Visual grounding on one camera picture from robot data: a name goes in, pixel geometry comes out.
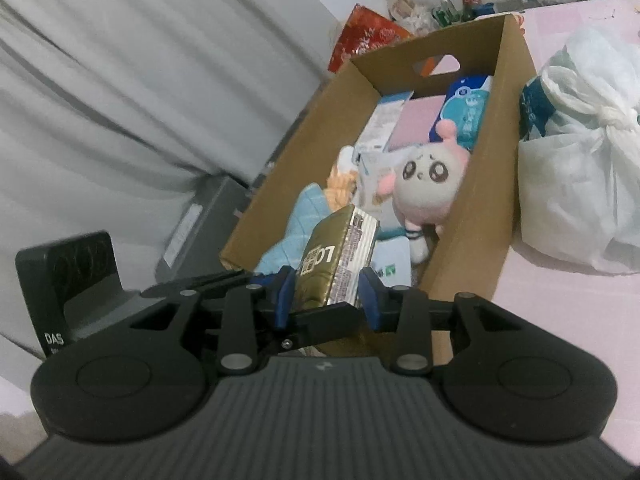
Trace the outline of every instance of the plush toy eye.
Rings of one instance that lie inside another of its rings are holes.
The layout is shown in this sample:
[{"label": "plush toy eye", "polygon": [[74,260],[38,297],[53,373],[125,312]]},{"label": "plush toy eye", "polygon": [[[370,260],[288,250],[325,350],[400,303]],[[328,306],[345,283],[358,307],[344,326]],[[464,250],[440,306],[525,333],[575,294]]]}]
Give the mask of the plush toy eye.
[{"label": "plush toy eye", "polygon": [[404,170],[402,170],[402,178],[405,180],[409,180],[415,173],[415,162],[410,160],[408,163],[404,165]]},{"label": "plush toy eye", "polygon": [[429,168],[429,177],[436,184],[441,184],[449,178],[449,170],[438,160]]}]

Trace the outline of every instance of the white curtain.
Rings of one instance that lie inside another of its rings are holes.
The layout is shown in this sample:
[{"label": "white curtain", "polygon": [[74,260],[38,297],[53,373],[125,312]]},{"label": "white curtain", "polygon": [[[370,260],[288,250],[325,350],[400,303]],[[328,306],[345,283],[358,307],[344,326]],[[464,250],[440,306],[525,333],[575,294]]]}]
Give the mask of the white curtain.
[{"label": "white curtain", "polygon": [[317,0],[1,0],[0,333],[37,348],[17,250],[105,229],[153,282],[196,181],[250,181],[322,79]]}]

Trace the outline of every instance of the brown cardboard box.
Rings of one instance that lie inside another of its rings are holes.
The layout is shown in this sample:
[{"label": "brown cardboard box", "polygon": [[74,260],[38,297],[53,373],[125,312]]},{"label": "brown cardboard box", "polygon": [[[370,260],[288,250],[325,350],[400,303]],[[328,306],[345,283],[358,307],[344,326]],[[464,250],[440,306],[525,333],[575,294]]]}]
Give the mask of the brown cardboard box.
[{"label": "brown cardboard box", "polygon": [[[458,72],[419,75],[421,62],[443,54],[456,57]],[[420,288],[438,300],[452,300],[463,290],[491,298],[517,217],[518,99],[536,74],[511,15],[444,28],[346,62],[312,103],[238,222],[220,253],[223,263],[256,266],[282,238],[300,190],[310,182],[324,185],[338,151],[354,143],[381,95],[409,90],[416,97],[441,95],[460,76],[473,74],[493,74],[492,92],[465,179]],[[358,339],[342,340],[331,353],[378,353],[386,340],[367,338],[366,348]],[[446,361],[447,339],[441,334],[434,341],[438,360]]]}]

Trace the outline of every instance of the plush toy leg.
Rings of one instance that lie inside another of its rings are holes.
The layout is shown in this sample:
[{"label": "plush toy leg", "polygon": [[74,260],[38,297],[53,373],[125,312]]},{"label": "plush toy leg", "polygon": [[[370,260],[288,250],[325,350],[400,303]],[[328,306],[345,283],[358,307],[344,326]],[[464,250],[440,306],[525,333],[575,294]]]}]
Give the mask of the plush toy leg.
[{"label": "plush toy leg", "polygon": [[409,238],[409,255],[411,264],[418,265],[429,257],[427,240],[422,234],[422,228],[411,222],[405,222],[406,237]]}]

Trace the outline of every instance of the plush toy face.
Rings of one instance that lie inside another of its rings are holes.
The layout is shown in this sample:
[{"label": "plush toy face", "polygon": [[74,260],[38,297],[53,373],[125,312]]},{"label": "plush toy face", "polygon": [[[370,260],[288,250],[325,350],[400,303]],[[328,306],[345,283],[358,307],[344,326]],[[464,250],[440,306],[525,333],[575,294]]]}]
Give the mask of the plush toy face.
[{"label": "plush toy face", "polygon": [[425,218],[421,220],[431,220],[428,218],[431,214],[439,216],[444,208],[448,211],[465,167],[465,162],[443,142],[417,148],[396,174],[394,199],[403,212],[409,208],[423,210],[425,214],[420,216]]}]

